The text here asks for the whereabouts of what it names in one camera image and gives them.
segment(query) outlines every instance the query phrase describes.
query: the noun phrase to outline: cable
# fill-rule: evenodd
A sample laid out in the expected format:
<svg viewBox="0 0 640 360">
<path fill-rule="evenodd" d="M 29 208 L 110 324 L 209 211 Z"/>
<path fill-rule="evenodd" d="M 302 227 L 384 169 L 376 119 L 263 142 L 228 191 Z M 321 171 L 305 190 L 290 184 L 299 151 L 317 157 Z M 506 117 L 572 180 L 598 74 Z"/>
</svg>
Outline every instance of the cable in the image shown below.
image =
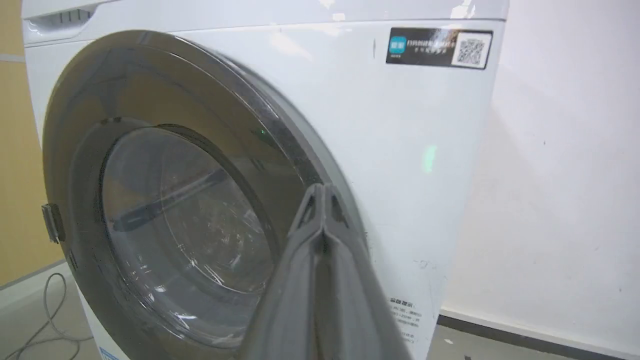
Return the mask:
<svg viewBox="0 0 640 360">
<path fill-rule="evenodd" d="M 58 306 L 56 307 L 56 309 L 53 311 L 53 315 L 51 314 L 51 312 L 49 311 L 49 305 L 47 305 L 47 290 L 49 289 L 49 283 L 51 282 L 51 279 L 54 276 L 60 276 L 62 278 L 62 285 L 65 288 L 64 293 L 62 294 L 62 300 L 60 300 L 60 303 L 58 304 Z M 15 359 L 14 360 L 19 360 L 20 356 L 22 355 L 22 353 L 35 345 L 39 345 L 42 343 L 49 343 L 52 341 L 59 341 L 59 340 L 65 340 L 65 341 L 69 341 L 72 343 L 76 344 L 76 352 L 74 352 L 74 354 L 69 358 L 69 360 L 73 360 L 76 358 L 76 356 L 78 355 L 78 352 L 80 352 L 80 342 L 82 341 L 86 341 L 86 340 L 90 340 L 93 339 L 93 336 L 89 336 L 87 338 L 74 338 L 72 336 L 68 336 L 65 335 L 64 332 L 60 331 L 55 324 L 53 324 L 53 318 L 56 317 L 56 315 L 58 314 L 58 311 L 60 310 L 60 308 L 62 307 L 62 304 L 65 302 L 65 299 L 67 298 L 67 280 L 65 279 L 65 277 L 59 273 L 53 273 L 51 274 L 48 278 L 47 278 L 47 282 L 45 282 L 44 284 L 44 294 L 42 296 L 42 301 L 44 303 L 44 312 L 47 315 L 47 322 L 45 322 L 28 340 L 27 342 L 20 348 L 16 349 L 14 352 L 12 352 L 11 354 L 7 355 L 6 358 L 4 358 L 4 360 L 9 360 L 11 359 L 14 355 L 15 355 Z M 58 334 L 57 337 L 55 338 L 50 338 L 50 339 L 44 339 L 44 340 L 39 340 L 39 341 L 35 341 L 32 342 L 33 339 L 35 339 L 46 327 L 47 325 L 51 325 L 51 328 L 53 329 L 53 331 L 56 332 L 56 334 Z"/>
</svg>

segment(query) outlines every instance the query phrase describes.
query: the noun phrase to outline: front-loading washing machine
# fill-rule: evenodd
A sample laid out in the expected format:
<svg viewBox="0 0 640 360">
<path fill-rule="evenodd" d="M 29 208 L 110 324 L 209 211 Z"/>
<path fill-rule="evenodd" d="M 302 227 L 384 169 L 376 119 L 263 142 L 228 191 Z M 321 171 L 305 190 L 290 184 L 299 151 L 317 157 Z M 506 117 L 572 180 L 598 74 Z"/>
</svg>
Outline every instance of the front-loading washing machine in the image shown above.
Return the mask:
<svg viewBox="0 0 640 360">
<path fill-rule="evenodd" d="M 24 0 L 47 227 L 103 358 L 232 357 L 333 183 L 424 359 L 507 6 Z"/>
</svg>

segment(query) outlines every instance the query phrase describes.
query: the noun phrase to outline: wooden panel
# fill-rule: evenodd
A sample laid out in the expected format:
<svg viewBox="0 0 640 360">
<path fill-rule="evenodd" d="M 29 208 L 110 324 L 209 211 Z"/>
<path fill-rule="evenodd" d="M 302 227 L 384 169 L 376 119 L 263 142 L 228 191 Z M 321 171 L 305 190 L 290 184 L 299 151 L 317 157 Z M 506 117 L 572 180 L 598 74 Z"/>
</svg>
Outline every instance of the wooden panel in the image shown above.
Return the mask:
<svg viewBox="0 0 640 360">
<path fill-rule="evenodd" d="M 24 55 L 20 0 L 0 0 L 0 54 Z"/>
<path fill-rule="evenodd" d="M 62 258 L 49 243 L 40 206 L 47 202 L 42 152 L 26 67 L 0 61 L 0 285 Z"/>
</svg>

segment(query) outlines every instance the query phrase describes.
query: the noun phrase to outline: door glass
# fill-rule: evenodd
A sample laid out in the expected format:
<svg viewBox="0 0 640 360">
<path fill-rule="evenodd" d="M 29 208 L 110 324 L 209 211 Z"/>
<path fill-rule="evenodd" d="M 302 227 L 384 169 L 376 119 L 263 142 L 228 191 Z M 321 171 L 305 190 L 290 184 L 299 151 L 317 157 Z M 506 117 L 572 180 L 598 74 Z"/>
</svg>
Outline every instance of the door glass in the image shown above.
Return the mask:
<svg viewBox="0 0 640 360">
<path fill-rule="evenodd" d="M 139 129 L 112 149 L 102 202 L 120 271 L 145 308 L 194 340 L 238 346 L 273 263 L 225 169 L 175 133 Z"/>
</svg>

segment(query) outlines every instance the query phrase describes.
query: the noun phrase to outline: white wall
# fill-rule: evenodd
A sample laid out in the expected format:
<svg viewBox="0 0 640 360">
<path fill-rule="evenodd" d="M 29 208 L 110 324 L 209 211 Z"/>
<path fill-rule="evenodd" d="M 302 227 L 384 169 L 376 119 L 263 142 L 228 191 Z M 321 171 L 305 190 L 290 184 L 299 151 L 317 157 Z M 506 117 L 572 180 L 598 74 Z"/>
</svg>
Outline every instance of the white wall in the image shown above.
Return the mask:
<svg viewBox="0 0 640 360">
<path fill-rule="evenodd" d="M 447 313 L 640 358 L 639 16 L 511 0 Z"/>
</svg>

